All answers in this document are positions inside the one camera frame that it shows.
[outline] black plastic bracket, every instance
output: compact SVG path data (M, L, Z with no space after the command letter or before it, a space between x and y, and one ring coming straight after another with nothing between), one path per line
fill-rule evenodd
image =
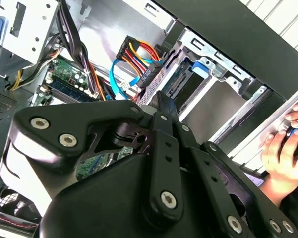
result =
M168 228L183 215L179 145L172 136L172 125L169 114L154 113L152 134L148 139L152 164L149 192L142 210L147 221L157 229Z
M201 145L201 149L209 154L215 165L228 177L229 182L226 189L229 194L237 196L244 205L248 226L256 237L298 237L298 231L294 228L294 224L216 144L205 142ZM283 226L284 221L294 228L293 233L286 230ZM274 223L278 224L280 232L273 227Z

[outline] silver screw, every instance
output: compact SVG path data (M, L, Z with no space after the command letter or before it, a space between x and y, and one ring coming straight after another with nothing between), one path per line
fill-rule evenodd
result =
M165 116L163 116L163 115L161 115L161 118L163 119L163 120L168 120Z
M213 151L217 151L216 147L214 145L209 145L209 147L213 150Z
M189 128L188 128L187 125L182 125L182 128L183 128L183 130L185 130L185 131L189 131Z
M228 216L227 221L229 226L238 234L242 232L242 226L236 217Z
M133 110L135 113L139 112L138 108L135 108L135 107L131 107L131 110Z
M282 221L282 224L287 229L288 232L294 233L293 228L291 227L291 225L287 221Z
M277 233L281 233L281 228L278 225L278 223L276 223L273 220L270 220L270 225L272 226L272 228L277 232Z
M77 145L77 139L75 136L71 134L63 134L59 138L59 142L61 145L65 147L74 147Z
M174 209L177 206L177 200L170 192L162 192L161 200L167 208Z
M33 118L30 123L34 128L39 130L45 130L50 127L49 122L44 118Z

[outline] red wire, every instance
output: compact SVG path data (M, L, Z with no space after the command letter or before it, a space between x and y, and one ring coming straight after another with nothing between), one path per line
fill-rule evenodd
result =
M2 218L2 217L0 217L0 220L2 220L4 222L8 222L8 223L10 223L10 224L12 224L14 226L17 226L17 227L23 227L23 228L35 228L35 227L37 227L37 225L30 225L30 226L20 225L20 224L14 223L12 221L9 221L9 220L7 220L5 218Z
M155 52L150 48L148 47L146 44L144 43L140 43L140 46L142 46L144 49L147 50L147 52L150 54L150 56L155 60L155 61L159 61L159 59L157 58Z
M144 73L144 72L145 72L145 68L144 68L141 64L139 64L139 63L133 58L131 52L130 52L128 49L126 49L125 52L126 52L126 54L131 58L131 61L132 61L133 63L135 63L135 64L141 69L142 73Z

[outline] green circuit board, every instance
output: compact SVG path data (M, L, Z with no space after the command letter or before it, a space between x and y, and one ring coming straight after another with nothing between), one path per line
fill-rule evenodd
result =
M132 154L133 148L130 147L124 147L119 153L117 160L120 160L130 154ZM113 154L105 154L105 155L98 155L96 157L90 158L88 160L85 160L81 162L77 166L76 170L76 177L78 180L81 180L83 178L86 178L90 176L91 174L103 169L110 161L110 158L112 158Z
M50 68L53 70L53 75L67 82L69 85L74 86L79 80L82 83L88 84L87 75L70 65L66 60L57 58L52 61Z

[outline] black wire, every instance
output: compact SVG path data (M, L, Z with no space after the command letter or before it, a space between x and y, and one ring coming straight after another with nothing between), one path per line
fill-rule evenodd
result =
M142 75L143 73L142 73L142 70L139 68L139 66L137 66L137 64L135 64L132 60L133 59L131 59L127 54L125 54L125 56L124 57L126 57L130 62L131 62L131 64L139 71L139 73Z
M138 62L139 62L145 69L148 69L148 66L146 66L146 65L139 59L139 57L136 56L136 55L132 52L130 46L127 46L127 49L129 50L129 52L131 53L131 55L133 55L134 57L137 58Z
M112 91L112 88L107 85L104 81L100 80L100 84L107 95L109 95L112 99L115 99L114 92Z
M72 45L71 51L70 51L71 56L73 58L78 58L82 51L82 45L81 45L81 40L79 37L78 30L75 26L73 18L70 15L66 1L59 0L59 2L60 2L60 9L59 9L60 15L62 16L63 23L64 23L64 26L67 31L70 45Z
M44 61L41 61L41 62L37 65L37 67L36 67L36 69L34 70L34 72L31 74L31 76L28 77L27 79L21 81L21 82L19 83L19 86L18 86L18 87L23 86L23 85L25 85L26 83L32 81L32 80L38 75L38 73L40 72L40 69L41 69L42 65L43 65L46 61L48 61L48 60L50 60L50 59L51 59L51 58L47 58L47 59L45 59Z
M63 42L65 48L70 53L69 42L67 41L66 34L65 34L65 31L64 31L63 26L62 26L61 16L60 16L59 11L57 12L56 25L57 25L58 30L59 30L61 41Z
M50 54L50 51L53 48L53 46L54 46L55 42L57 41L57 39L59 38L59 36L60 36L60 34L56 33L55 35L53 35L51 37L51 39L46 44L46 46L43 50L43 53L42 53L42 56L41 56L42 59L45 59Z

